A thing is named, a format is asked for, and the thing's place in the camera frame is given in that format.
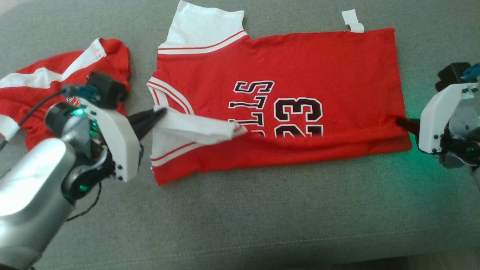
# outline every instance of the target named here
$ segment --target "red jersey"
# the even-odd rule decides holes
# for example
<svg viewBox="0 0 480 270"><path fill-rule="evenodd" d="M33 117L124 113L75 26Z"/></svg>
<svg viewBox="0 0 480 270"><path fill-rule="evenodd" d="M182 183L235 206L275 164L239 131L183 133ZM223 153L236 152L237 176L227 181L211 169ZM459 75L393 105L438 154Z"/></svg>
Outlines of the red jersey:
<svg viewBox="0 0 480 270"><path fill-rule="evenodd" d="M12 134L16 123L39 101L60 91L64 84L85 84L92 71L109 74L130 89L127 80L130 76L128 48L119 40L99 38L85 51L73 51L40 60L5 76L0 80L0 134ZM22 126L27 132L25 144L28 150L42 140L54 137L45 126L45 114L50 106L65 100L60 96L52 98ZM77 98L67 101L79 104ZM125 114L123 104L117 110Z"/></svg>
<svg viewBox="0 0 480 270"><path fill-rule="evenodd" d="M243 11L181 1L157 71L156 105L235 121L248 132L217 145L173 144L154 132L155 179L195 171L346 159L411 149L394 30L252 39Z"/></svg>

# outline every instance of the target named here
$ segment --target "stitching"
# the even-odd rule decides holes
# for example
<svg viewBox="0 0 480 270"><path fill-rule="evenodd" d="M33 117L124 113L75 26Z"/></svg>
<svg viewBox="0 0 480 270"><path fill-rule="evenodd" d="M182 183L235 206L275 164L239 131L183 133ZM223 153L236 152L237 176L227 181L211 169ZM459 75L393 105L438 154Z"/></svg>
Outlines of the stitching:
<svg viewBox="0 0 480 270"><path fill-rule="evenodd" d="M478 226L478 223L475 223L475 222L467 223L467 227L477 227L477 226ZM453 229L453 228L457 228L457 227L455 226L445 227L443 230ZM217 249L195 251L195 252L184 252L184 253L177 253L177 254L150 256L150 257L133 258L133 259L126 259L126 260L106 261L103 263L92 263L92 264L84 264L84 265L77 265L77 266L49 268L49 270L84 269L84 268L91 268L95 266L106 266L106 265L118 265L118 266L131 265L131 264L139 264L147 260L149 260L150 262L151 261L178 261L181 259L219 256L219 255L225 255L225 254L231 254L231 253L241 253L244 251L254 251L254 250L261 251L261 250L268 250L268 249L273 249L278 247L316 245L321 242L328 242L331 240L338 240L338 239L347 239L347 240L355 241L356 239L364 238L366 236L386 237L393 234L408 235L408 234L413 234L417 232L429 231L430 229L406 230L406 231L400 231L400 232L385 232L385 233L365 233L365 234L359 234L354 236L335 236L335 237L327 237L327 238L273 242L273 243L266 243L266 244L242 245L242 246L217 248Z"/></svg>

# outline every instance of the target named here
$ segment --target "black cable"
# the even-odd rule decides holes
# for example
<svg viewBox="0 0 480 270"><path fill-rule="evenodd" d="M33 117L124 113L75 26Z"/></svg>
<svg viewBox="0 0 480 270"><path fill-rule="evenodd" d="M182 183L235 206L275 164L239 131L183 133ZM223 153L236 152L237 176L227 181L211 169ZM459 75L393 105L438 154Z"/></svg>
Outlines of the black cable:
<svg viewBox="0 0 480 270"><path fill-rule="evenodd" d="M56 96L59 96L61 94L65 93L65 90L61 90L61 91L58 91L58 92L55 92L53 94L51 94L50 96L42 99L38 104L35 105L35 107L33 107L25 117L23 117L23 119L20 121L20 123L18 123L18 126L19 127L22 127L23 124L25 124L25 122L28 120L28 118L30 116L32 116L32 114L35 113L36 110L38 110L38 108L42 107L43 104L45 104L45 102L49 101L50 99L56 97Z"/></svg>
<svg viewBox="0 0 480 270"><path fill-rule="evenodd" d="M78 215L75 215L71 218L68 218L67 222L72 221L72 220L74 220L78 217L81 217L81 216L85 215L86 213L90 212L90 210L92 210L92 208L95 207L95 205L98 203L98 200L100 199L100 193L102 193L102 182L98 183L98 194L96 195L96 199L93 202L93 204L87 210L83 211L82 213L80 213Z"/></svg>

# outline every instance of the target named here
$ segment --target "gray couch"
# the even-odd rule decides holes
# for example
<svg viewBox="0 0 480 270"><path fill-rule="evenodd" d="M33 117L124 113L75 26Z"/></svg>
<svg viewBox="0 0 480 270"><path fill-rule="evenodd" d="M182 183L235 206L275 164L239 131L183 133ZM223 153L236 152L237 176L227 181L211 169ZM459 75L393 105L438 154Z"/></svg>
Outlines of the gray couch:
<svg viewBox="0 0 480 270"><path fill-rule="evenodd" d="M252 37L394 27L408 116L435 94L436 73L480 61L478 0L191 0L245 10ZM97 37L132 52L127 109L152 107L155 69L177 0L37 0L0 16L0 77ZM22 136L0 154L5 171ZM151 138L144 140L147 150ZM148 155L128 184L105 181L99 204L64 225L40 270L309 268L479 247L480 192L467 169L406 153L304 165L196 173L158 187ZM87 208L90 194L78 204Z"/></svg>

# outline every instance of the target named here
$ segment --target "white sleeve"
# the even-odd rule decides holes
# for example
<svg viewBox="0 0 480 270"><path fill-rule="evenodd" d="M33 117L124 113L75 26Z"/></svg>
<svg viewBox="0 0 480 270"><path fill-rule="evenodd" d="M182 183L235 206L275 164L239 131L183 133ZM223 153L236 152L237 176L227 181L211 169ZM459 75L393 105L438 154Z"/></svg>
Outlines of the white sleeve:
<svg viewBox="0 0 480 270"><path fill-rule="evenodd" d="M244 11L227 12L180 0L167 40L159 49L201 48L220 43L243 31L243 15Z"/></svg>

